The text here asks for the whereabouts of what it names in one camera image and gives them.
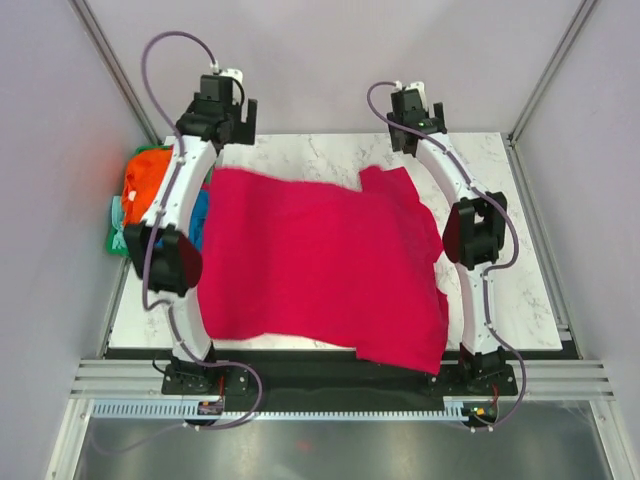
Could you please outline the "orange t shirt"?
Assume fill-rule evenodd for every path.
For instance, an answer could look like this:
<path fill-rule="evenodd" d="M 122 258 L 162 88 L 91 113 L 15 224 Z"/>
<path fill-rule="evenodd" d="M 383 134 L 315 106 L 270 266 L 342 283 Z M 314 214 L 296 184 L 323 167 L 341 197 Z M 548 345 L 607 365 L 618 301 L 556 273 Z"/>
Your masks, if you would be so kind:
<path fill-rule="evenodd" d="M 121 195 L 124 225 L 141 221 L 156 197 L 171 156 L 170 149 L 152 148 L 131 158 L 125 170 Z"/>

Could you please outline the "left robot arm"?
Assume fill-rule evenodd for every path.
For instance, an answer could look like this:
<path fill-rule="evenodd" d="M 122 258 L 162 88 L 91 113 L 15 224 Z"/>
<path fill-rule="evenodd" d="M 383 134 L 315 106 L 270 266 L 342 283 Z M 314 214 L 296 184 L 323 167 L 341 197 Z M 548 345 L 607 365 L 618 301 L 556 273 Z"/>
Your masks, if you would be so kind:
<path fill-rule="evenodd" d="M 169 124 L 171 156 L 157 193 L 141 220 L 124 229 L 142 282 L 142 308 L 147 314 L 165 314 L 171 361 L 187 367 L 185 382 L 198 393 L 215 389 L 220 371 L 197 299 L 203 258 L 188 237 L 192 211 L 225 147 L 254 144 L 256 119 L 257 102 L 247 97 L 241 70 L 215 69 L 202 75 L 186 111 Z"/>

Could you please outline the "green plastic basket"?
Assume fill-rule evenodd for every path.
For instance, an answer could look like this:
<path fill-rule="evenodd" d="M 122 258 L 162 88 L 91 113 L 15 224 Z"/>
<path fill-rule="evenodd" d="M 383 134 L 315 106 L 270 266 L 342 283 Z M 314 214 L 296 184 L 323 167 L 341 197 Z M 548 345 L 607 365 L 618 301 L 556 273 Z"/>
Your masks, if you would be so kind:
<path fill-rule="evenodd" d="M 171 156 L 171 147 L 146 146 L 140 147 L 129 160 L 122 192 L 112 198 L 111 228 L 106 241 L 108 253 L 128 256 L 124 227 L 139 223 L 152 205 Z"/>

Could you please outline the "magenta t shirt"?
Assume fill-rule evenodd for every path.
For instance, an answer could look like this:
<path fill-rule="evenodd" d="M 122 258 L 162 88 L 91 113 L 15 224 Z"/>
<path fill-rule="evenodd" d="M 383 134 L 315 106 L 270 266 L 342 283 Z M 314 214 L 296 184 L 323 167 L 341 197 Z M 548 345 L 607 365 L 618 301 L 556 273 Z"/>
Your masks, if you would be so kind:
<path fill-rule="evenodd" d="M 359 178 L 351 190 L 239 168 L 213 176 L 197 287 L 210 337 L 299 336 L 439 372 L 449 308 L 434 216 L 406 169 Z"/>

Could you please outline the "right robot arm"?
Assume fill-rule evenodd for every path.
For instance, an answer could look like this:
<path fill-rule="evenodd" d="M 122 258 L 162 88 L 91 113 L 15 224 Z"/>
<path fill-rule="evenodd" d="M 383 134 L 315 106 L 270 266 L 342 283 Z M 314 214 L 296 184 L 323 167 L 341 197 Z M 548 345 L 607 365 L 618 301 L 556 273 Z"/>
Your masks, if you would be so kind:
<path fill-rule="evenodd" d="M 444 121 L 444 108 L 429 108 L 424 85 L 396 83 L 386 114 L 392 150 L 413 156 L 431 174 L 450 212 L 442 233 L 444 253 L 456 268 L 462 297 L 463 330 L 458 381 L 467 392 L 483 392 L 505 368 L 505 348 L 491 332 L 493 287 L 487 271 L 504 247 L 507 200 L 489 192 L 463 165 Z"/>

